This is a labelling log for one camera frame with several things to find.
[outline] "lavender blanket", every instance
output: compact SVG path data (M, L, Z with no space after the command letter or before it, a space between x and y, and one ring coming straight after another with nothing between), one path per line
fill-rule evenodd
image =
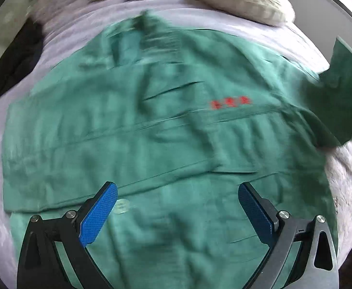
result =
M33 70L0 99L0 277L9 289L16 288L17 261L9 216L3 211L1 141L8 105L26 95L58 62L83 47L114 22L151 9L179 26L210 28L241 36L270 47L315 72L328 63L314 44L294 25L269 27L212 10L196 0L40 0L32 17L44 24L44 50ZM338 263L352 248L352 140L327 153L326 174L335 200L338 221Z

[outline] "green garment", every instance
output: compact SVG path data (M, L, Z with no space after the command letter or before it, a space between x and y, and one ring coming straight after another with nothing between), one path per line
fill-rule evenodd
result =
M351 135L352 52L340 40L317 75L245 39L143 13L10 106L4 208L19 253L32 214L62 216L113 181L122 206L88 250L116 289L241 288L267 246L238 185L293 216L324 215L337 248L318 147Z

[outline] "shirt button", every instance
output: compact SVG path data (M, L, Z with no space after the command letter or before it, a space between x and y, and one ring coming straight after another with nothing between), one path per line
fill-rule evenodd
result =
M114 214L123 214L129 211L130 202L127 199L118 199L112 211Z

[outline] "metal screw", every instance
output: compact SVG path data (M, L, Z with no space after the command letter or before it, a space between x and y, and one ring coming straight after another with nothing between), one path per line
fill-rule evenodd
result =
M35 223L40 217L38 215L33 215L31 218L30 218L30 221Z
M279 212L279 216L280 216L281 218L287 219L287 218L290 217L290 214L289 214L289 212L286 212L286 211L280 211L280 212Z
M67 211L66 212L67 218L74 218L74 216L76 216L76 211Z
M320 222L320 223L324 223L326 221L326 219L322 215L318 215L317 216L317 221Z

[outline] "textured blue pad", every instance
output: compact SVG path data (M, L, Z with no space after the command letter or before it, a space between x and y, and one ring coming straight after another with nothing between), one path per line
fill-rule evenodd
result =
M117 201L117 186L110 183L109 187L93 205L88 215L83 219L80 229L80 242L84 247L94 242L109 213Z
M239 186L238 199L260 242L267 244L270 248L273 247L275 243L274 224L244 184Z

